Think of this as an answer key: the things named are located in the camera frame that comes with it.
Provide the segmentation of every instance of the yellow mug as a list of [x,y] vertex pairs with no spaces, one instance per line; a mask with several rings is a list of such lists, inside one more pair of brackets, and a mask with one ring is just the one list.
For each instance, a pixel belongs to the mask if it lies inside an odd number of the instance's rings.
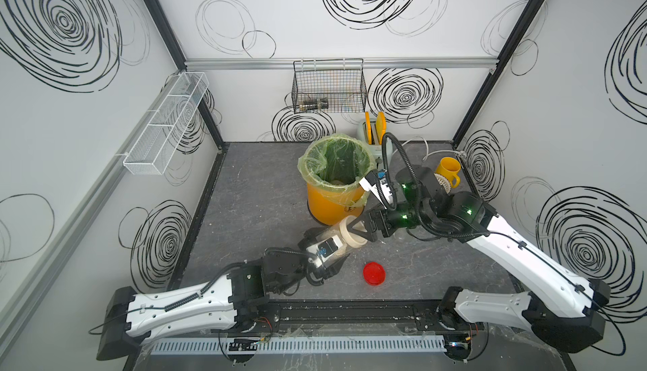
[[461,184],[461,178],[458,177],[458,172],[461,170],[461,164],[453,157],[443,157],[441,159],[440,165],[436,168],[436,173],[440,174],[442,177],[449,180],[452,185],[452,189],[458,187]]

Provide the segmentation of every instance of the white wall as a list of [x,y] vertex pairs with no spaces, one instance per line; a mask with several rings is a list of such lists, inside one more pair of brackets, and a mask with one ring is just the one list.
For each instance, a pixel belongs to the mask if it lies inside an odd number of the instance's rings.
[[[450,140],[489,70],[366,69],[366,111],[384,111],[387,130],[402,139],[425,134]],[[363,113],[293,113],[289,70],[209,71],[226,141],[313,141],[334,132],[356,136]]]
[[[564,266],[611,285],[607,311],[627,351],[588,348],[571,355],[579,370],[643,364],[645,1],[547,0],[536,48],[519,50],[462,144],[508,221]],[[610,322],[596,346],[621,351]]]
[[[525,1],[160,0],[189,59],[497,56]],[[352,5],[352,11],[344,10],[343,4]],[[538,24],[529,38],[540,31]],[[404,70],[395,75],[408,75]],[[366,111],[374,113],[370,104],[379,104],[380,95],[372,92],[370,84],[379,73],[365,72]],[[422,69],[413,74],[423,81],[430,75]],[[405,139],[424,135],[450,140],[486,74],[486,69],[440,69],[444,84],[437,105],[433,97],[395,100],[397,96],[389,93],[387,104],[381,104],[385,112],[393,112],[386,114],[388,130]],[[223,116],[224,140],[283,140],[263,134],[271,131],[273,118],[285,107],[285,95],[292,90],[291,71],[215,71],[209,77]],[[403,77],[400,82],[416,91],[415,80]],[[405,122],[403,117],[421,108],[426,108],[422,119]],[[295,120],[325,121],[327,130],[334,126],[338,132],[354,135],[352,123],[361,116],[327,112],[323,118],[300,114]],[[297,139],[302,141],[319,136],[309,128],[301,134]]]
[[175,70],[142,0],[39,1],[0,2],[0,315]]
[[[175,71],[142,0],[36,1],[51,6],[37,7],[36,21],[20,20],[25,4],[0,1],[2,316]],[[2,370],[123,367],[94,359],[99,338],[87,330],[103,322],[115,289],[166,287],[216,151],[197,114],[164,176],[125,174]]]
[[191,149],[175,152],[166,177],[125,174],[0,369],[123,368],[125,358],[95,359],[100,336],[87,331],[116,289],[165,290],[216,153],[210,136]]

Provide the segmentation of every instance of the gray stone surface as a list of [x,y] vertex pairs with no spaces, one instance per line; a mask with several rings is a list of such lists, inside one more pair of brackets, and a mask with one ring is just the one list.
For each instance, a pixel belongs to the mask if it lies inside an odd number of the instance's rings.
[[[182,286],[204,282],[231,262],[259,258],[266,247],[296,247],[305,230],[320,226],[308,212],[305,181],[296,168],[297,159],[307,146],[231,144]],[[444,143],[430,143],[429,148],[451,149]],[[412,163],[421,163],[424,144],[410,143],[405,149]],[[443,156],[453,154],[434,154],[423,165],[435,169]],[[392,173],[403,167],[398,153],[394,154]],[[465,176],[462,179],[455,190],[469,190]],[[376,204],[377,199],[371,196],[367,207]],[[423,230],[414,233],[425,236]],[[362,277],[364,265],[371,261],[382,264],[386,270],[386,281],[380,286],[370,286]],[[356,251],[346,260],[341,273],[323,286],[303,283],[291,298],[440,299],[449,286],[513,292],[507,272],[479,251],[458,242],[420,242],[398,230],[393,237]]]
[[[296,162],[307,144],[233,143],[225,157],[205,221],[186,267],[182,286],[208,280],[226,264],[259,258],[266,247],[291,246],[303,232],[320,226],[310,216],[305,182]],[[411,162],[420,163],[424,144],[408,144]],[[450,149],[430,144],[431,150]],[[432,155],[424,165],[435,168],[441,157]],[[404,167],[399,155],[392,160],[396,173]],[[456,190],[468,190],[466,181]],[[367,207],[377,204],[369,198]],[[415,230],[424,236],[424,231]],[[384,284],[373,287],[362,278],[367,262],[386,270]],[[344,263],[342,271],[323,286],[306,282],[291,299],[440,299],[449,286],[492,293],[514,291],[508,273],[484,254],[458,242],[420,242],[401,230],[393,237],[368,244]],[[485,336],[475,338],[473,355],[481,351]],[[474,362],[457,364],[441,353],[369,355],[264,355],[247,363],[249,370],[564,370],[562,360],[541,344],[528,344],[514,333],[493,333],[484,354]],[[220,355],[150,356],[140,358],[135,371],[204,370],[230,367]]]

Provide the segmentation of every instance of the wire basket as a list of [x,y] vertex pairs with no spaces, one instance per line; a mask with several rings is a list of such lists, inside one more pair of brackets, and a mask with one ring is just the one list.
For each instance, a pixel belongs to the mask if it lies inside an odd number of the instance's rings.
[[209,81],[203,72],[182,72],[124,159],[132,174],[163,174],[184,137]]
[[363,59],[300,60],[292,65],[295,113],[363,112],[366,108]]

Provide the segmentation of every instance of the white cable tray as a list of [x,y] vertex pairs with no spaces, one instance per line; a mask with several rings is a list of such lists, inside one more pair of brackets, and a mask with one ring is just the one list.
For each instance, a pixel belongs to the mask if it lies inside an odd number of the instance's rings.
[[132,174],[163,174],[209,86],[204,72],[182,72],[124,159]]
[[397,336],[298,336],[272,337],[251,351],[231,350],[235,337],[168,337],[154,343],[151,355],[221,354],[332,354],[332,353],[430,353],[445,352],[442,335]]

